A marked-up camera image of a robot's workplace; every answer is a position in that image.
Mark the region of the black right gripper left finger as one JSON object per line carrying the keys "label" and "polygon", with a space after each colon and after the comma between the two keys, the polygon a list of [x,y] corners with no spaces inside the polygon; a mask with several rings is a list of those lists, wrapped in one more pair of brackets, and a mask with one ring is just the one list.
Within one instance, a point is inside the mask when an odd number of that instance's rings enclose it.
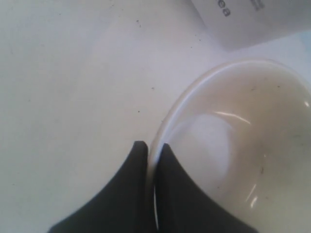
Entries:
{"label": "black right gripper left finger", "polygon": [[145,207],[148,146],[135,141],[115,176],[88,203],[50,228],[51,233],[154,233]]}

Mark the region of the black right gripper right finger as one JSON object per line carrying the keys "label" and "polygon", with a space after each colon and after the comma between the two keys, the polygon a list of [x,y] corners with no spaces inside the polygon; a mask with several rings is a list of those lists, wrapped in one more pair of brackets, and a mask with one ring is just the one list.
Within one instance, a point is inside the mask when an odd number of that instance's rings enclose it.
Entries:
{"label": "black right gripper right finger", "polygon": [[171,147],[164,144],[155,177],[160,233],[255,233],[208,197],[182,168]]}

